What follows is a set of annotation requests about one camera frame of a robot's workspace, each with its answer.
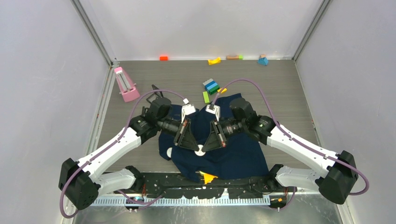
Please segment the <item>pink metronome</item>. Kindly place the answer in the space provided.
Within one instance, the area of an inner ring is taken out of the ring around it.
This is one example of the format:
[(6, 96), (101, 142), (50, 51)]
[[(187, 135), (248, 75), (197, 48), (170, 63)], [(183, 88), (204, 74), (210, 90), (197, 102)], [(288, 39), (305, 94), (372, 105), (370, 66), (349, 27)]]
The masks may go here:
[(127, 103), (138, 99), (140, 97), (140, 93), (128, 73), (122, 67), (115, 68), (114, 72), (120, 89), (120, 94), (124, 102)]

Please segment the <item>yellow orange block stack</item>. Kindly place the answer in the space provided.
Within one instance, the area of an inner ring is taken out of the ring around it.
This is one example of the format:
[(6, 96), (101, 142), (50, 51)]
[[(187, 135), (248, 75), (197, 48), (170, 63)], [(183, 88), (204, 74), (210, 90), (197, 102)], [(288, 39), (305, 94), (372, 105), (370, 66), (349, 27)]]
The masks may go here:
[(217, 179), (218, 177), (215, 175), (211, 175), (208, 173), (205, 173), (203, 171), (199, 171), (200, 175), (203, 177), (204, 179), (204, 184), (208, 184), (211, 183), (214, 179)]

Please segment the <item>black frame stand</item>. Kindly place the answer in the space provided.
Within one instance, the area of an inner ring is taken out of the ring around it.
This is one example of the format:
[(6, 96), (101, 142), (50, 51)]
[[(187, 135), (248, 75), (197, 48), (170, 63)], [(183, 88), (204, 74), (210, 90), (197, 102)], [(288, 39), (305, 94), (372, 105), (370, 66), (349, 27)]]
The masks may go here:
[(150, 96), (148, 96), (146, 98), (146, 101), (151, 104), (154, 100), (158, 99), (158, 98), (163, 98), (163, 92), (162, 91), (155, 91), (153, 92)]

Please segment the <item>yellow arch block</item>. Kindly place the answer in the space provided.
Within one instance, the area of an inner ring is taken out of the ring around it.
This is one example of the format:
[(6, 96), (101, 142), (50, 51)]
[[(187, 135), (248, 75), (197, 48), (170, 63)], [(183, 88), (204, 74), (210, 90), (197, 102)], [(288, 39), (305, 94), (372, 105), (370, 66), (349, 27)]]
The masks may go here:
[(217, 57), (215, 59), (208, 59), (207, 61), (209, 65), (219, 64), (221, 62), (221, 58)]

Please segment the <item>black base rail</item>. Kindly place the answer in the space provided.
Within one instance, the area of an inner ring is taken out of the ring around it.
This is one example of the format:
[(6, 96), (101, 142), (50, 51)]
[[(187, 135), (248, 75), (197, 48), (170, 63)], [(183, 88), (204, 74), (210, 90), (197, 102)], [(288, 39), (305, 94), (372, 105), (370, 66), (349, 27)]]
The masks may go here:
[(285, 196), (292, 193), (292, 187), (283, 187), (267, 176), (252, 176), (241, 179), (214, 178), (205, 184), (204, 177), (196, 174), (198, 182), (191, 181), (181, 173), (142, 173), (139, 187), (122, 189), (126, 194), (138, 194), (148, 198), (162, 196), (163, 199), (218, 199), (227, 193), (231, 199), (253, 199), (271, 193)]

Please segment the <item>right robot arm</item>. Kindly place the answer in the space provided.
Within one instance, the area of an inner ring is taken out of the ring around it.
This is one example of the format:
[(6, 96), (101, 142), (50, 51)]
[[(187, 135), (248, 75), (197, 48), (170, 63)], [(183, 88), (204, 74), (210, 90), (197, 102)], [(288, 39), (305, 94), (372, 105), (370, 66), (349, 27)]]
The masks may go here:
[(266, 179), (271, 191), (283, 187), (297, 187), (318, 191), (324, 198), (344, 204), (352, 195), (358, 180), (354, 156), (342, 151), (340, 154), (319, 147), (294, 134), (273, 118), (258, 115), (244, 98), (231, 101), (232, 118), (221, 118), (220, 107), (208, 104), (205, 111), (215, 115), (211, 132), (202, 147), (202, 153), (225, 148), (230, 137), (245, 133), (251, 139), (279, 149), (308, 166), (307, 169), (275, 165)]

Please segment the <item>lime green block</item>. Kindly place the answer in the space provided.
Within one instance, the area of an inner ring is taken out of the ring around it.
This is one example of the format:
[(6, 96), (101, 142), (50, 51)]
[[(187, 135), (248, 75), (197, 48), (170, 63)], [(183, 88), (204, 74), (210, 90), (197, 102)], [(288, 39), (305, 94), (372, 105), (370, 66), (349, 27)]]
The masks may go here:
[(210, 98), (209, 98), (208, 92), (204, 91), (204, 92), (202, 92), (202, 94), (203, 94), (204, 103), (205, 104), (209, 104), (210, 103)]

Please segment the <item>blue triangle block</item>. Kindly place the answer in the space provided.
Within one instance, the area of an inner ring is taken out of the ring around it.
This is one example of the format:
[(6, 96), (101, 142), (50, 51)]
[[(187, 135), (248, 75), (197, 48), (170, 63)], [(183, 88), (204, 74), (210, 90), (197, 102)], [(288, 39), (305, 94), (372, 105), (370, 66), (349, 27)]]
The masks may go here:
[(267, 66), (268, 63), (269, 63), (269, 60), (267, 59), (267, 57), (261, 57), (261, 58), (258, 59), (257, 63), (261, 64), (261, 65), (264, 65), (264, 66)]

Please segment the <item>yellow small block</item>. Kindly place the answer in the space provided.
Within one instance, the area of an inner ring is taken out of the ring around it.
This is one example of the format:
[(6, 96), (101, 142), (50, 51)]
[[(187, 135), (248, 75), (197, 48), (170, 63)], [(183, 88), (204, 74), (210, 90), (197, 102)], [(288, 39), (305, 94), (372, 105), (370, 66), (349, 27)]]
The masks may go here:
[(219, 88), (217, 92), (219, 92), (220, 94), (225, 93), (227, 92), (227, 88), (223, 88), (223, 89)]

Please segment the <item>grey blue green block stack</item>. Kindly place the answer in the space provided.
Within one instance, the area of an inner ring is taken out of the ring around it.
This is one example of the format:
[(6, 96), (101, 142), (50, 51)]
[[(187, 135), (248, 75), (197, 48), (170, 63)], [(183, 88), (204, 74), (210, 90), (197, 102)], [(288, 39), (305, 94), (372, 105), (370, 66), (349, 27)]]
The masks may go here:
[(216, 81), (214, 81), (212, 78), (203, 82), (203, 86), (209, 95), (216, 93), (220, 88), (219, 84)]

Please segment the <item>tan flat block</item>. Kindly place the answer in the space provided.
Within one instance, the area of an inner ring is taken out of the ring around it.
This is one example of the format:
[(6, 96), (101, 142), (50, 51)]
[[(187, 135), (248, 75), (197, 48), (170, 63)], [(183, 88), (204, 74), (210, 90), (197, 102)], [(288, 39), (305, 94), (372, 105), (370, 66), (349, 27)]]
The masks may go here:
[(226, 60), (239, 60), (239, 55), (227, 55)]

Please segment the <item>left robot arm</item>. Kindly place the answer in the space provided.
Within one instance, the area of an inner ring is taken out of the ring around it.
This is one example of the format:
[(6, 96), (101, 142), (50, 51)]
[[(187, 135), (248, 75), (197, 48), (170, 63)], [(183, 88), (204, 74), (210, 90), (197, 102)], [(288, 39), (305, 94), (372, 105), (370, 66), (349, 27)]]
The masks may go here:
[(138, 148), (158, 132), (175, 137), (176, 145), (198, 150), (198, 145), (190, 133), (188, 115), (196, 112), (194, 105), (184, 99), (181, 119), (170, 116), (171, 101), (157, 98), (149, 108), (143, 108), (141, 115), (133, 117), (126, 127), (106, 144), (80, 158), (69, 158), (63, 162), (59, 188), (77, 210), (89, 207), (99, 196), (121, 189), (138, 193), (144, 185), (144, 177), (134, 166), (127, 166), (118, 172), (105, 171), (118, 159), (131, 150)]

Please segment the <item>navy blue t-shirt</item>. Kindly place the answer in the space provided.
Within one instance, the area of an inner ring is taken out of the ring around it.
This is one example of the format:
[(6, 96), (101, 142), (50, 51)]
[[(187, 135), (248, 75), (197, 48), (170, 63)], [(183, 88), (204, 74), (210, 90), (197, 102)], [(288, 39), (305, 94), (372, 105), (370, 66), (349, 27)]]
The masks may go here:
[[(233, 118), (229, 104), (241, 98), (241, 93), (217, 99), (215, 105), (220, 107), (221, 118)], [(205, 111), (205, 106), (187, 116), (191, 120), (191, 131), (197, 143), (204, 145), (210, 134), (210, 121), (215, 115)], [(198, 156), (192, 150), (174, 145), (172, 135), (161, 132), (158, 139), (159, 154), (166, 160), (172, 160), (181, 174), (191, 181), (199, 182), (196, 171), (217, 176), (221, 179), (249, 178), (265, 176), (269, 169), (258, 141), (247, 134), (240, 133), (227, 141), (225, 148), (215, 149)], [(172, 148), (170, 157), (168, 149)]]

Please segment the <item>white round brooch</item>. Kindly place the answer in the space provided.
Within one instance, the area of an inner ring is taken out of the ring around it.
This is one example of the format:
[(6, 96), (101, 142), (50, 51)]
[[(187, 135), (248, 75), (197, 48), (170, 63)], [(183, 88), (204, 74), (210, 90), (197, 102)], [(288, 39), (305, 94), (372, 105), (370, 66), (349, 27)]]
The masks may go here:
[(204, 156), (205, 155), (205, 152), (203, 152), (202, 151), (202, 149), (203, 149), (203, 145), (198, 145), (198, 151), (195, 151), (194, 153), (197, 155), (197, 156)]
[(172, 148), (171, 148), (171, 147), (169, 147), (169, 148), (167, 149), (166, 155), (167, 155), (167, 157), (168, 157), (169, 159), (171, 159), (171, 155), (172, 155)]

